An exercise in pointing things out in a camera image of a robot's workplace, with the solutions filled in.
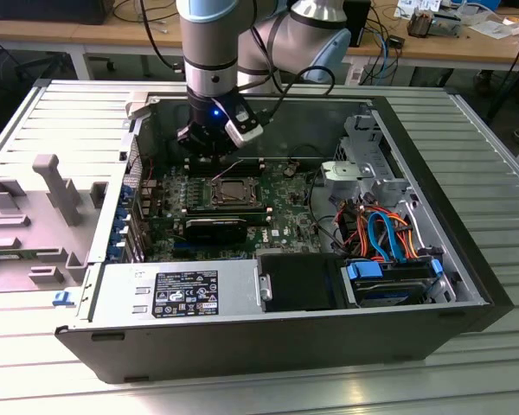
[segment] open computer chassis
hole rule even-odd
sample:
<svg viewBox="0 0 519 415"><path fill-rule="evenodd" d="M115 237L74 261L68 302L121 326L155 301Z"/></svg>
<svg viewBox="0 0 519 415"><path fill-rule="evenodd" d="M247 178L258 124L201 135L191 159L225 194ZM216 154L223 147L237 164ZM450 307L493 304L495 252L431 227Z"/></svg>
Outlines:
<svg viewBox="0 0 519 415"><path fill-rule="evenodd" d="M102 380L423 359L511 309L385 99L293 95L220 165L178 147L183 94L146 103L56 330Z"/></svg>

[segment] robotic arm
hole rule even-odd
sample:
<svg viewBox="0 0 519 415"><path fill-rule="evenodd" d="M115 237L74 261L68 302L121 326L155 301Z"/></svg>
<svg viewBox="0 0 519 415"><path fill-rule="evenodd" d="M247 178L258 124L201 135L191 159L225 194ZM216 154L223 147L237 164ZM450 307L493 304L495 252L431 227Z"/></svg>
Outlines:
<svg viewBox="0 0 519 415"><path fill-rule="evenodd" d="M252 26L257 24L275 67L297 73L342 61L350 38L344 28L343 0L292 3L289 12L286 0L177 0L191 107L189 124L178 134L181 145L198 156L215 158L263 133L237 87L238 81L247 84L269 75L269 63L249 30ZM316 82L327 78L318 70L304 77Z"/></svg>

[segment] side panel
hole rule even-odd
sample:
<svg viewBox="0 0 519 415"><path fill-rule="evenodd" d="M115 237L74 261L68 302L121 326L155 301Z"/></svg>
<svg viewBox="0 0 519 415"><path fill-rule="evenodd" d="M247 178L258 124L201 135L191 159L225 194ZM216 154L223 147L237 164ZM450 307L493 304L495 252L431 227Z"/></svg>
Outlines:
<svg viewBox="0 0 519 415"><path fill-rule="evenodd" d="M426 358L485 307L263 322L68 331L56 337L107 383Z"/></svg>
<svg viewBox="0 0 519 415"><path fill-rule="evenodd" d="M374 102L383 124L392 132L392 139L400 150L400 156L403 157L406 166L413 173L454 251L458 254L481 296L494 306L490 308L489 314L484 319L470 327L470 331L482 331L509 313L513 309L513 303L407 134L392 106L384 98L374 99Z"/></svg>

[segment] black box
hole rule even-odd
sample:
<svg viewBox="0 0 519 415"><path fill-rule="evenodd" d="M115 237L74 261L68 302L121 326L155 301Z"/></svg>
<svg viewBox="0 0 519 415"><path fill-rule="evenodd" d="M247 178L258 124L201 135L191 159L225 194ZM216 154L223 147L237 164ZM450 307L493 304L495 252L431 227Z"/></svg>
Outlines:
<svg viewBox="0 0 519 415"><path fill-rule="evenodd" d="M115 0L2 0L0 20L102 24Z"/></svg>
<svg viewBox="0 0 519 415"><path fill-rule="evenodd" d="M357 48L362 42L363 28L367 22L370 7L371 0L344 0L343 9L348 17L346 28L352 34L349 41L352 48Z"/></svg>

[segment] desk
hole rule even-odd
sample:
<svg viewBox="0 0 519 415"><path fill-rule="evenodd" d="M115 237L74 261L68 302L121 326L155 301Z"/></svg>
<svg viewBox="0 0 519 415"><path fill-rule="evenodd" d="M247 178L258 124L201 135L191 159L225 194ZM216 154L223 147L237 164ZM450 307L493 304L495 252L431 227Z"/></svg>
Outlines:
<svg viewBox="0 0 519 415"><path fill-rule="evenodd" d="M519 36L508 36L501 40L482 35L475 30L464 28L458 39L430 36L426 39L407 34L407 20L393 20L396 0L374 0L372 2L381 18L381 23L388 28L390 35L406 39L399 60L401 67L446 67L454 69L489 69L507 71L519 49ZM501 15L519 14L519 9L500 8ZM373 11L369 18L376 20ZM366 33L359 48L348 50L351 56L347 85L357 83L365 65L373 63L381 49L375 43L375 37Z"/></svg>
<svg viewBox="0 0 519 415"><path fill-rule="evenodd" d="M147 0L149 8L168 4L168 0ZM471 29L464 29L458 39L432 36L418 39L407 35L407 21L392 20L394 10L389 7L396 0L375 0L381 22L390 33L406 39L400 57L401 66L450 67L463 69L508 70L519 48L518 36L495 40ZM176 11L171 5L164 10L153 10L149 18L165 16ZM519 13L519 9L500 9L500 13ZM129 19L136 15L130 3L119 14ZM162 54L181 55L182 37L179 21L171 17L164 25L168 33L153 30L154 39ZM110 16L101 26L49 22L0 22L0 41L5 48L66 52L73 59L77 77L90 80L87 54L137 54L153 55L142 24L122 22ZM350 63L347 84L359 80L363 67L376 59L380 49L371 34L364 36L359 48L350 48L344 61Z"/></svg>

